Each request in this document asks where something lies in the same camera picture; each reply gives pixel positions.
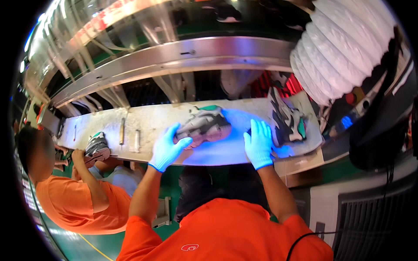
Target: pink shoe sole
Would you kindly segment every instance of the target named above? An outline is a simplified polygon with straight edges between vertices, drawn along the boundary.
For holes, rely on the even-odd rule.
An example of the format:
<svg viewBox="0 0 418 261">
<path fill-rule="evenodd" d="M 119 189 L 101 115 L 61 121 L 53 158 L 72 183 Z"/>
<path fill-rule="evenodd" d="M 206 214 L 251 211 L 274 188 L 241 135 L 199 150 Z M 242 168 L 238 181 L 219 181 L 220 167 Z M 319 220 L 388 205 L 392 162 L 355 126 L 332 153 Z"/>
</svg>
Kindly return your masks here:
<svg viewBox="0 0 418 261">
<path fill-rule="evenodd" d="M 103 161 L 110 157 L 110 149 L 103 148 L 101 150 L 96 151 L 93 156 L 84 156 L 84 162 L 86 163 L 86 167 L 89 169 L 94 166 L 96 161 Z"/>
<path fill-rule="evenodd" d="M 197 135 L 197 136 L 191 137 L 193 138 L 193 142 L 187 148 L 185 148 L 185 150 L 196 148 L 206 141 L 215 142 L 221 139 L 225 139 L 231 133 L 231 131 L 232 131 L 232 126 L 229 125 L 229 126 L 219 127 L 218 131 L 213 134 L 204 134 L 204 135 Z M 178 139 L 174 137 L 173 142 L 174 144 L 177 144 Z"/>
</svg>

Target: blue glove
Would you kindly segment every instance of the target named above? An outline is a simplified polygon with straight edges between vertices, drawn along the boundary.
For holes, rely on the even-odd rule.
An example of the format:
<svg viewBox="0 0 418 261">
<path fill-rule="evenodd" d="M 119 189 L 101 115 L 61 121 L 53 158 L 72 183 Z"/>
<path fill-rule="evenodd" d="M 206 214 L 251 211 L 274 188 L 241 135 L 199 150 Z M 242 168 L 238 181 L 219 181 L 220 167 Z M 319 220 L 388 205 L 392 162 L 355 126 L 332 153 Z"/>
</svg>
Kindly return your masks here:
<svg viewBox="0 0 418 261">
<path fill-rule="evenodd" d="M 173 138 L 180 123 L 175 123 L 167 129 L 165 134 L 154 143 L 153 157 L 148 163 L 159 172 L 164 172 L 181 154 L 181 152 L 189 146 L 193 139 L 188 137 L 174 144 Z"/>
<path fill-rule="evenodd" d="M 244 133 L 245 153 L 256 170 L 273 165 L 270 158 L 273 141 L 271 129 L 264 121 L 251 119 L 251 136 Z"/>
</svg>

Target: orange t-shirt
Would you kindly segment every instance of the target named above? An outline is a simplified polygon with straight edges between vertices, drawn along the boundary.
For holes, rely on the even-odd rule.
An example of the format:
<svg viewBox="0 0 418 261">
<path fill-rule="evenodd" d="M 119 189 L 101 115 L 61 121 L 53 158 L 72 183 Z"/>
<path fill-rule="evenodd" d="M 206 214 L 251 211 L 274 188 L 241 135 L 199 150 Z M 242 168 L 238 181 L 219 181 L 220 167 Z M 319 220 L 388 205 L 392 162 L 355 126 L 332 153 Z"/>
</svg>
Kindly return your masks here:
<svg viewBox="0 0 418 261">
<path fill-rule="evenodd" d="M 286 260 L 292 244 L 312 231 L 298 215 L 284 224 L 269 220 L 260 205 L 214 199 L 188 214 L 164 242 L 143 219 L 128 220 L 117 261 L 124 260 Z M 291 260 L 332 261 L 331 248 L 318 236 L 307 236 Z"/>
<path fill-rule="evenodd" d="M 125 231 L 130 196 L 120 187 L 101 182 L 109 207 L 93 213 L 90 189 L 86 183 L 51 175 L 36 186 L 36 196 L 45 214 L 59 227 L 86 235 L 115 234 Z"/>
<path fill-rule="evenodd" d="M 41 105 L 41 109 L 39 110 L 39 114 L 36 116 L 36 124 L 38 125 L 39 130 L 43 130 L 43 126 L 38 124 L 39 118 L 41 117 L 41 112 L 43 109 L 44 104 Z"/>
</svg>

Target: yellow floor line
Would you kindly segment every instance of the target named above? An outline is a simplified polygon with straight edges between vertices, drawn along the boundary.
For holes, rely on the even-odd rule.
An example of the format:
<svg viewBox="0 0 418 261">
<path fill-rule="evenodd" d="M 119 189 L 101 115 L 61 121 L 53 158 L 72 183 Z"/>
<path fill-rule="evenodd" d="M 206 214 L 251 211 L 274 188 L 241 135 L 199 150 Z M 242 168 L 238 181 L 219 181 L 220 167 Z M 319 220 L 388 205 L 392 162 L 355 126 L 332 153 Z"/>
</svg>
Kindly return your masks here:
<svg viewBox="0 0 418 261">
<path fill-rule="evenodd" d="M 110 257 L 108 257 L 107 255 L 103 254 L 99 249 L 97 249 L 94 245 L 92 245 L 92 243 L 90 243 L 86 238 L 83 237 L 83 235 L 79 234 L 79 236 L 81 236 L 82 239 L 84 239 L 84 241 L 86 241 L 92 248 L 94 248 L 97 252 L 101 253 L 102 256 L 104 256 L 105 258 L 109 259 L 110 261 L 113 261 L 113 259 L 111 259 Z"/>
</svg>

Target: metal rail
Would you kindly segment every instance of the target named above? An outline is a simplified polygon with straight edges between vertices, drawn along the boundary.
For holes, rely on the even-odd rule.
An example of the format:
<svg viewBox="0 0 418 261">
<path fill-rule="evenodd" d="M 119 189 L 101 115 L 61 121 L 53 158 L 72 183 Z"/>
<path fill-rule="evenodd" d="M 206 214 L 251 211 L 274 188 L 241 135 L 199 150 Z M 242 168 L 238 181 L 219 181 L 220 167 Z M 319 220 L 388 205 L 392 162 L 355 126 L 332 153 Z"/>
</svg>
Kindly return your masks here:
<svg viewBox="0 0 418 261">
<path fill-rule="evenodd" d="M 208 37 L 153 46 L 127 54 L 87 73 L 51 99 L 65 104 L 118 84 L 173 73 L 252 69 L 291 72 L 295 43 L 259 37 Z"/>
</svg>

